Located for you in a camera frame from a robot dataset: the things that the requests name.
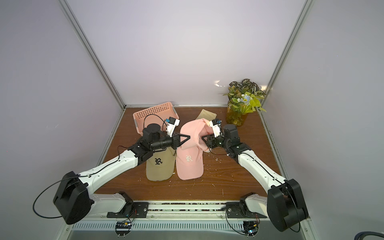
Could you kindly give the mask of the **beige baseball cap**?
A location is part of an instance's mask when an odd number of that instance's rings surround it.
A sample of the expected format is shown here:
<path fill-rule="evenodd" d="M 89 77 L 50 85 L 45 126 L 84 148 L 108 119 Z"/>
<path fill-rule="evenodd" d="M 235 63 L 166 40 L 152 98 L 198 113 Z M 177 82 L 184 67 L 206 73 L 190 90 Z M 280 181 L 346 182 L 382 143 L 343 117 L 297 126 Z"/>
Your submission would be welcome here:
<path fill-rule="evenodd" d="M 164 151 L 154 153 L 146 161 L 146 177 L 149 181 L 160 182 L 168 180 L 174 173 L 176 151 L 167 148 Z"/>

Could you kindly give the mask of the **pink baseball cap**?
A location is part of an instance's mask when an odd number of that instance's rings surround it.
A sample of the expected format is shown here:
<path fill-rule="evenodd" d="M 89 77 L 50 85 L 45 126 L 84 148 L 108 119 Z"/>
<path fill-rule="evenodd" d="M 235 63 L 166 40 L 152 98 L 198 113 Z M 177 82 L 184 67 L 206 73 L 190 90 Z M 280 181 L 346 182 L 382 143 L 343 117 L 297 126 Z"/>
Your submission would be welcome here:
<path fill-rule="evenodd" d="M 199 147 L 177 149 L 177 175 L 181 180 L 200 178 L 204 173 L 203 151 Z"/>

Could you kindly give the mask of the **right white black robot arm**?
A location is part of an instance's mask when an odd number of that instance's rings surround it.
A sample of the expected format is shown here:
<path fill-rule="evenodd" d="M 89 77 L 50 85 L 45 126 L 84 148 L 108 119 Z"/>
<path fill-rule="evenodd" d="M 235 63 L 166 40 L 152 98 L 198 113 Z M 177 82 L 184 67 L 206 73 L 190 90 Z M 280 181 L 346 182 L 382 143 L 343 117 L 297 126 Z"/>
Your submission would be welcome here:
<path fill-rule="evenodd" d="M 260 183 L 267 193 L 264 215 L 277 230 L 283 232 L 309 217 L 300 184 L 294 179 L 287 180 L 265 164 L 251 147 L 241 142 L 235 125 L 220 128 L 216 121 L 210 121 L 208 126 L 213 133 L 201 139 L 209 149 L 223 148 Z"/>

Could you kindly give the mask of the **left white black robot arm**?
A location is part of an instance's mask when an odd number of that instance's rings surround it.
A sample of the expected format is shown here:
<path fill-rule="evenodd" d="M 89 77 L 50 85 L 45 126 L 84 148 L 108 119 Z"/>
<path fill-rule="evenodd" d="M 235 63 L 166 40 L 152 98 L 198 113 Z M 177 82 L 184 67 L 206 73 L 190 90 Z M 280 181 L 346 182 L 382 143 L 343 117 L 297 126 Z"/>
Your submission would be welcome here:
<path fill-rule="evenodd" d="M 176 150 L 190 139 L 191 136 L 185 134 L 169 135 L 161 130 L 160 125 L 150 124 L 144 128 L 143 136 L 117 157 L 80 174 L 75 174 L 73 171 L 65 174 L 53 203 L 66 224 L 75 224 L 96 206 L 92 195 L 105 183 L 141 165 L 158 150 L 167 148 Z"/>

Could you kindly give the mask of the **pink perforated plastic basket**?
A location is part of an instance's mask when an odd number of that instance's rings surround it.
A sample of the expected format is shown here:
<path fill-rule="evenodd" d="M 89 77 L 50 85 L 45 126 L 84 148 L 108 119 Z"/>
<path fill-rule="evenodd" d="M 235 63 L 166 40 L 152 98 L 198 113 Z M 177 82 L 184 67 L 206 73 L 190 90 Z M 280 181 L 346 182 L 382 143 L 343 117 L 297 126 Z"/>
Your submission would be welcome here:
<path fill-rule="evenodd" d="M 171 102 L 166 102 L 133 113 L 137 132 L 141 136 L 143 135 L 143 129 L 149 124 L 158 124 L 162 127 L 163 131 L 166 130 L 166 124 L 168 123 L 166 119 L 169 119 L 169 117 L 179 119 L 179 115 Z"/>

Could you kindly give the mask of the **cream work glove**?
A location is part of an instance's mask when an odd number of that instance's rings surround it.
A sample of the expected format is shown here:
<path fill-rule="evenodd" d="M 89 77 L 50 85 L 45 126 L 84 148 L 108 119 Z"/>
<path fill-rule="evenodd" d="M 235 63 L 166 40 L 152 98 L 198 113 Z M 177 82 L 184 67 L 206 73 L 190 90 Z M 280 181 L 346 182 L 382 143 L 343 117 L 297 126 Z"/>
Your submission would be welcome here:
<path fill-rule="evenodd" d="M 202 109 L 201 112 L 199 113 L 198 117 L 196 118 L 196 120 L 206 119 L 208 121 L 212 121 L 216 118 L 217 118 L 217 114 L 212 113 L 208 110 Z"/>

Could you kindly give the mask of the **potted plant in yellow vase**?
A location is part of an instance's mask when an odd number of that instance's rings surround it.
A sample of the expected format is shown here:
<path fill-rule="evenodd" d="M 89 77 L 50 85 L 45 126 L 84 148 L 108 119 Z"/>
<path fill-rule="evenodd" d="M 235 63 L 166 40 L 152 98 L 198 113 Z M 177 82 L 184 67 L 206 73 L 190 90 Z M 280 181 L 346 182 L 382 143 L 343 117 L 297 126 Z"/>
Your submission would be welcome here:
<path fill-rule="evenodd" d="M 241 127 L 248 114 L 254 112 L 266 112 L 262 107 L 261 101 L 266 94 L 261 88 L 250 79 L 244 79 L 241 82 L 233 81 L 229 84 L 228 108 L 226 122 Z"/>

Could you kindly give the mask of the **right circuit board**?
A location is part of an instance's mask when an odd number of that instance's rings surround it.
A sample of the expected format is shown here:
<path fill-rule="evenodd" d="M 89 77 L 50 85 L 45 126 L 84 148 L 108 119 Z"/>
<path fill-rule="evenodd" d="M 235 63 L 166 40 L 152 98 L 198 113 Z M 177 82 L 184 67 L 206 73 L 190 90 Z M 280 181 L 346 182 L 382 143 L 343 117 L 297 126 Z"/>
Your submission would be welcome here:
<path fill-rule="evenodd" d="M 242 233 L 247 237 L 255 237 L 259 231 L 259 223 L 255 221 L 244 221 Z"/>

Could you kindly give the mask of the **circuit board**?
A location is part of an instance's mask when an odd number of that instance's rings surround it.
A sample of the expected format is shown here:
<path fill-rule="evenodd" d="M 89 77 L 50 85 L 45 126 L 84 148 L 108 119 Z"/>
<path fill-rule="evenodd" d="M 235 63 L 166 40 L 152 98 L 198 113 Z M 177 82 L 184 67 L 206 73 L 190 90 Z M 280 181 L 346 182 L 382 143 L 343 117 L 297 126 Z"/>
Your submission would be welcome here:
<path fill-rule="evenodd" d="M 259 223 L 255 221 L 244 221 L 242 233 L 247 237 L 255 237 L 259 231 Z"/>
<path fill-rule="evenodd" d="M 125 237 L 132 230 L 133 223 L 129 221 L 118 221 L 115 224 L 115 233 L 119 237 Z"/>

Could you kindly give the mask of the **left circuit board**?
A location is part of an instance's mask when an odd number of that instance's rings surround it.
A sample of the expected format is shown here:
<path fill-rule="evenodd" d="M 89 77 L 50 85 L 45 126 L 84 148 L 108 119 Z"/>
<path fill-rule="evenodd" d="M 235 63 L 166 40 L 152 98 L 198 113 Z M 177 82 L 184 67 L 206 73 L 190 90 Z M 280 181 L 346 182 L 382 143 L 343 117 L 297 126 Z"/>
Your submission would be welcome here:
<path fill-rule="evenodd" d="M 119 237 L 125 237 L 132 230 L 133 223 L 129 221 L 118 221 L 115 224 L 115 233 Z"/>

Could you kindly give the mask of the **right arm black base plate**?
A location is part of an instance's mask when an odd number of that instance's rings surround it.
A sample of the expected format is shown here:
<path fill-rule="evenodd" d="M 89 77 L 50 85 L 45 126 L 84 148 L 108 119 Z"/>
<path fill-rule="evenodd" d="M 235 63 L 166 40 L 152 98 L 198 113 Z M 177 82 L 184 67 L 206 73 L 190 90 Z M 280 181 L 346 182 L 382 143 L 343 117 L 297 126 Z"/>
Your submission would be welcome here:
<path fill-rule="evenodd" d="M 252 213 L 248 210 L 246 205 L 242 202 L 226 202 L 221 211 L 226 212 L 227 218 L 246 218 L 246 219 L 266 219 L 267 216 L 260 213 Z"/>

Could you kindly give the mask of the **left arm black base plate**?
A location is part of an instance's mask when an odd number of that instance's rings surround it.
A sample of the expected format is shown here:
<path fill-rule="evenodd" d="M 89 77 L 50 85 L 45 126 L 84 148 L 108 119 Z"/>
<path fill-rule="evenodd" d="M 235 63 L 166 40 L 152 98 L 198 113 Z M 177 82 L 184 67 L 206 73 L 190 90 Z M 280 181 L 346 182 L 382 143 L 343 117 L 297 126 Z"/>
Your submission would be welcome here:
<path fill-rule="evenodd" d="M 107 218 L 146 218 L 149 209 L 148 202 L 132 202 L 126 205 L 117 213 L 108 212 Z"/>

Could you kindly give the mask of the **aluminium front rail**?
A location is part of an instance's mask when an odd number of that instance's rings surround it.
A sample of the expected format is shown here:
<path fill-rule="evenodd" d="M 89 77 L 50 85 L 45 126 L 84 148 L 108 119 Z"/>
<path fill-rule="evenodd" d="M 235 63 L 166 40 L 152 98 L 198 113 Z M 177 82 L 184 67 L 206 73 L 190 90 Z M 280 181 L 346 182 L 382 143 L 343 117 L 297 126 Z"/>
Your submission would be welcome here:
<path fill-rule="evenodd" d="M 92 199 L 96 201 L 96 206 L 91 210 L 88 215 L 95 215 L 100 213 L 119 212 L 126 203 L 134 202 L 127 195 L 117 193 L 114 195 L 93 195 Z M 265 213 L 267 198 L 260 197 L 257 194 L 250 195 L 245 199 L 241 199 L 246 205 L 248 210 L 252 213 Z M 197 215 L 221 212 L 226 215 L 226 212 L 221 211 L 225 203 L 149 203 L 148 212 L 165 212 L 167 214 L 181 214 L 181 215 Z"/>

